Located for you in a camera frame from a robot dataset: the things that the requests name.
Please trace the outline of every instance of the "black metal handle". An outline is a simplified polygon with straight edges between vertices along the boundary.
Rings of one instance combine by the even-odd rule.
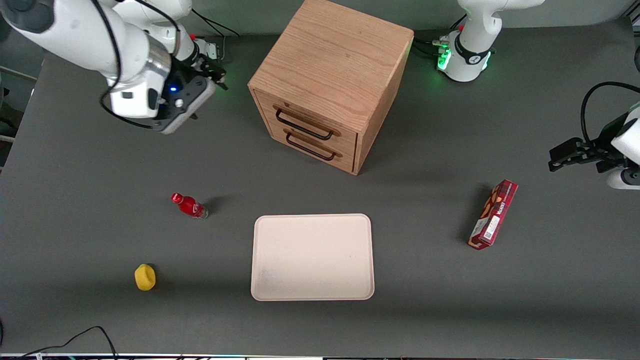
[[[293,146],[295,146],[295,147],[299,148],[299,149],[300,149],[300,150],[302,150],[302,151],[306,151],[306,152],[308,152],[308,153],[309,153],[309,154],[311,154],[311,155],[317,156],[318,158],[321,158],[322,160],[325,160],[325,161],[331,161],[331,160],[333,160],[333,158],[335,157],[335,152],[332,152],[332,153],[331,153],[331,156],[324,156],[324,155],[322,155],[322,154],[320,154],[320,153],[318,153],[318,152],[315,152],[315,151],[313,151],[313,150],[311,150],[311,149],[308,149],[308,148],[306,148],[306,147],[304,147],[304,146],[302,146],[302,145],[300,145],[300,144],[298,144],[298,143],[294,143],[293,141],[291,141],[291,140],[289,139],[290,137],[291,137],[291,133],[287,132],[287,143],[289,143],[289,144],[291,144],[291,145],[293,145]]]
[[[291,126],[296,130],[300,130],[305,134],[311,135],[314,138],[318,138],[320,140],[329,140],[331,138],[331,135],[333,135],[333,131],[330,131],[330,130],[329,130],[329,133],[326,136],[322,136],[320,134],[314,133],[311,130],[307,130],[304,127],[301,127],[299,125],[296,125],[296,124],[292,123],[291,121],[288,121],[288,120],[285,120],[285,119],[281,118],[280,117],[281,113],[282,113],[281,109],[278,109],[278,111],[276,111],[276,119],[278,119],[279,122],[281,122],[281,123],[283,123],[285,125]]]

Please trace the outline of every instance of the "green led light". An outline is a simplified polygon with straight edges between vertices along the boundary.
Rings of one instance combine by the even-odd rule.
[[[440,59],[438,59],[438,67],[440,70],[447,68],[449,59],[451,59],[451,50],[447,49],[442,55],[440,55]]]
[[[482,65],[482,69],[486,69],[486,66],[489,64],[489,58],[491,57],[491,51],[486,55],[486,60],[484,61],[484,65]]]

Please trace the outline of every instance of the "drawer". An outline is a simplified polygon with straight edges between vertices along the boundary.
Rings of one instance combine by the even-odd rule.
[[[353,155],[355,153],[357,135],[354,131],[318,119],[295,105],[263,92],[256,91],[255,93],[260,102],[262,113],[266,117],[266,122],[274,134],[274,127],[280,126],[306,135],[316,143],[337,150],[342,154]]]
[[[353,172],[352,152],[344,153],[338,149],[332,149],[325,143],[280,123],[271,124],[271,133],[278,142],[341,170]]]

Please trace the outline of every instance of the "red bottle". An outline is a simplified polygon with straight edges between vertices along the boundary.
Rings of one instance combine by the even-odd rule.
[[[191,217],[203,220],[209,216],[209,210],[190,196],[182,196],[179,193],[174,193],[171,196],[171,200],[178,204],[181,212]]]

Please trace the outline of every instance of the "wooden cabinet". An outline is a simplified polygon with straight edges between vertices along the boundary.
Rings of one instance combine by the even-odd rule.
[[[357,175],[412,40],[410,29],[306,0],[248,84],[271,137]]]

